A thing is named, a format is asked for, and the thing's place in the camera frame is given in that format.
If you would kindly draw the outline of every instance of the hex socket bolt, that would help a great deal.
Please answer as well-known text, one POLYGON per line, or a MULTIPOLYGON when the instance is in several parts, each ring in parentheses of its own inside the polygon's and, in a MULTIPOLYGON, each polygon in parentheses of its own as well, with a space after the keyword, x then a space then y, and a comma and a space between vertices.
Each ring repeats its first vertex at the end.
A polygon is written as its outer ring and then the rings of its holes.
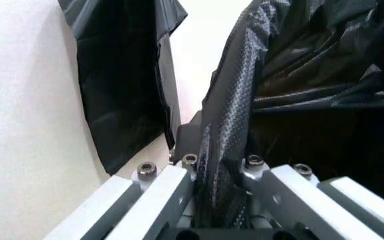
POLYGON ((263 160, 263 158, 254 154, 248 156, 247 160, 245 161, 245 167, 250 170, 258 170, 264 164, 265 164, 265 161, 263 160))
POLYGON ((151 181, 157 177, 157 166, 153 162, 144 162, 137 167, 137 176, 141 181, 151 181))
POLYGON ((184 169, 188 171, 195 171, 195 165, 198 162, 198 156, 196 154, 186 154, 181 159, 181 164, 184 169))
POLYGON ((302 177, 310 180, 313 174, 312 168, 306 164, 298 163, 293 165, 293 169, 296 170, 302 177))

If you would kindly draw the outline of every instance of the white wall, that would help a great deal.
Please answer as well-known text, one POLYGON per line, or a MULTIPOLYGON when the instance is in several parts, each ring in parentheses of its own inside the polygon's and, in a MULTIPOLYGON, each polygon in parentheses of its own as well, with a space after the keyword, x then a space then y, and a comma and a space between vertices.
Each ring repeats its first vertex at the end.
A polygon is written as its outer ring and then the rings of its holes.
MULTIPOLYGON (((201 109, 226 39, 251 0, 181 0, 171 38, 183 123, 201 109)), ((139 163, 163 168, 163 136, 139 163)), ((76 44, 57 0, 0 1, 0 239, 40 239, 109 178, 84 119, 76 44)))

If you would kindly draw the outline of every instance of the gray metal bar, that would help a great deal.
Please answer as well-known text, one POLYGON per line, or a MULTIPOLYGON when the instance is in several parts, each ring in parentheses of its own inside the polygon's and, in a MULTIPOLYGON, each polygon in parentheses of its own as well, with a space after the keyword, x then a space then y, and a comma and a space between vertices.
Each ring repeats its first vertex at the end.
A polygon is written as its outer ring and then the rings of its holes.
POLYGON ((244 184, 283 228, 308 227, 319 239, 382 239, 288 165, 244 173, 244 184))
POLYGON ((140 195, 137 183, 113 176, 48 234, 45 240, 102 239, 140 195))
POLYGON ((106 239, 156 239, 165 226, 176 227, 192 189, 189 173, 168 165, 106 239))
POLYGON ((325 194, 384 238, 384 200, 349 177, 321 182, 325 194))

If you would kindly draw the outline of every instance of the black plastic sheet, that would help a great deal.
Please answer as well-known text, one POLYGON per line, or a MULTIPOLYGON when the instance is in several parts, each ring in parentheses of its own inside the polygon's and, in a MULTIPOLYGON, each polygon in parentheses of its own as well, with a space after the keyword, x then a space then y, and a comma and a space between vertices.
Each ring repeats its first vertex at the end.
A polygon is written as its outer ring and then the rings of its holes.
POLYGON ((384 198, 384 0, 254 0, 203 101, 197 227, 249 228, 240 167, 310 165, 384 198))
POLYGON ((180 110, 170 34, 187 16, 177 0, 59 0, 78 46, 79 85, 98 155, 113 175, 165 132, 180 110))

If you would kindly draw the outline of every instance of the black plastic bag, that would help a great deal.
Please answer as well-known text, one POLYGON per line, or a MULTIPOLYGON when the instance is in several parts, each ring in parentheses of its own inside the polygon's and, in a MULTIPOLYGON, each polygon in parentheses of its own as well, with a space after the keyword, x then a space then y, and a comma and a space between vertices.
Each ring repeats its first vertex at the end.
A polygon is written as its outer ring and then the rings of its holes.
POLYGON ((304 163, 384 198, 384 0, 254 0, 203 101, 197 227, 249 228, 241 160, 304 163))
POLYGON ((59 0, 78 45, 79 85, 98 155, 113 175, 180 125, 170 34, 187 14, 177 0, 59 0))

